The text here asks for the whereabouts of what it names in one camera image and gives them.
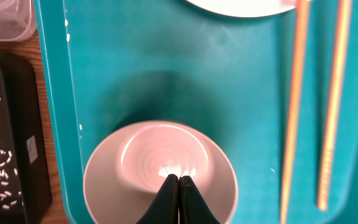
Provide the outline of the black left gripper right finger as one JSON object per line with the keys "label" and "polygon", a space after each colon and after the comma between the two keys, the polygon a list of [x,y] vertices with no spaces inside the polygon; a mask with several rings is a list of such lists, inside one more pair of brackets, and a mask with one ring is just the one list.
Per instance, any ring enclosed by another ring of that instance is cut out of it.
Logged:
{"label": "black left gripper right finger", "polygon": [[180,224],[219,224],[190,176],[180,177]]}

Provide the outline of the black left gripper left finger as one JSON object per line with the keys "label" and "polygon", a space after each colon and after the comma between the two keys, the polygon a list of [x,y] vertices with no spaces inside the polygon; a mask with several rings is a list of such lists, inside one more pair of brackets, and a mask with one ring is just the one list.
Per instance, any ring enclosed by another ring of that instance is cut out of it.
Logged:
{"label": "black left gripper left finger", "polygon": [[170,174],[137,224],[177,224],[178,207],[179,180],[175,174]]}

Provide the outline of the grey white bowl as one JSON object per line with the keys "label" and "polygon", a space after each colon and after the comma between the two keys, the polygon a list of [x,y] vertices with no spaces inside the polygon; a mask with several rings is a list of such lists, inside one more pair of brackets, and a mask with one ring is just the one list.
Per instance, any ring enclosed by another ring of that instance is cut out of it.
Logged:
{"label": "grey white bowl", "polygon": [[88,160],[83,181],[95,223],[135,223],[168,175],[189,175],[219,223],[236,211],[239,186],[223,150],[184,124],[144,121],[110,134]]}

